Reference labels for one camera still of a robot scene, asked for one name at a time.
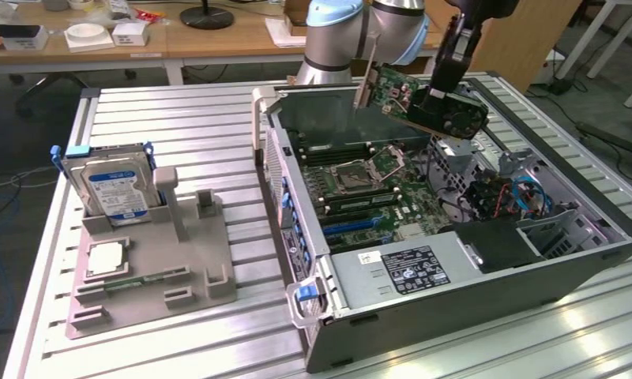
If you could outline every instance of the black lamp base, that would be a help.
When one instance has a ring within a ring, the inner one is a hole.
[[[208,7],[208,14],[203,13],[203,6],[186,9],[180,13],[180,21],[192,28],[215,30],[234,24],[234,15],[226,9]]]

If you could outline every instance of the aluminum extrusion table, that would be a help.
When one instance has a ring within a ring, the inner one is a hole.
[[[502,79],[475,76],[632,218],[630,185]],[[251,152],[251,90],[271,84],[282,82],[108,89],[82,99],[71,144],[151,140],[158,165],[179,168],[179,196],[214,188],[223,198],[239,300],[68,340],[83,205],[62,179],[6,377],[632,377],[632,258],[555,304],[336,370],[304,372]],[[501,118],[490,128],[509,148],[526,146]]]

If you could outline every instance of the floor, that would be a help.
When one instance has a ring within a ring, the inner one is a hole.
[[[570,51],[575,45],[586,25],[566,31],[559,48]],[[583,59],[590,57],[595,49],[609,39],[606,33],[601,33]],[[578,78],[589,88],[587,93],[573,89],[562,96],[553,99],[565,108],[570,117],[577,121],[590,122],[601,128],[618,133],[632,140],[632,110],[622,103],[632,92],[632,47],[623,45],[610,64],[606,66],[599,77],[590,80],[585,72]],[[287,74],[295,74],[299,63],[282,63],[266,65],[230,66],[219,81],[258,81],[282,79]],[[190,70],[187,84],[211,81],[223,72],[222,66],[211,66],[204,70]],[[52,144],[66,144],[74,123],[78,107],[79,89],[68,82],[55,84],[43,96],[32,102],[34,117],[28,120],[14,114],[12,104],[22,95],[26,87],[34,84],[43,76],[27,75],[26,83],[16,86],[7,76],[0,76],[0,172],[24,172],[35,167],[48,165],[48,150]],[[122,70],[80,73],[80,77],[99,88],[116,88],[128,86],[166,85],[167,77],[162,69],[138,70],[138,78],[127,80]],[[542,88],[533,88],[537,94],[545,94]],[[533,99],[541,109],[547,112],[553,119],[573,133],[575,128],[573,122],[563,116],[559,108],[547,99]],[[615,165],[615,153],[605,143],[591,139],[587,141],[590,149],[611,165]],[[623,153],[625,162],[622,168],[632,176],[632,156]],[[47,182],[55,178],[54,171],[34,174],[24,179],[24,184]],[[15,188],[0,187],[0,196],[10,197]],[[54,186],[23,189],[20,199],[20,212],[12,222],[0,230],[0,257],[3,259],[10,287],[14,292],[15,312],[0,326],[0,376],[8,357],[8,349],[12,342],[12,330],[16,327],[20,304],[28,288],[30,272],[38,252],[38,244],[43,233],[47,219],[48,206],[54,195]],[[0,318],[4,313],[4,304],[8,294],[0,282]]]

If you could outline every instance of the white sticker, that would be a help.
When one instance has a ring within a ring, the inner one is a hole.
[[[162,53],[134,53],[131,58],[162,58]]]
[[[138,182],[134,171],[95,174],[88,180],[103,211],[111,219],[132,219],[148,212],[143,191],[134,188]]]
[[[382,261],[382,253],[379,250],[368,251],[367,253],[359,253],[359,260],[362,265],[367,265],[368,263],[380,262]]]

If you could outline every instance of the hard drive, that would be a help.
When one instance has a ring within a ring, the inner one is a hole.
[[[148,209],[163,205],[154,185],[152,144],[91,148],[72,146],[52,161],[74,184],[87,216],[107,216],[114,226],[150,221]]]

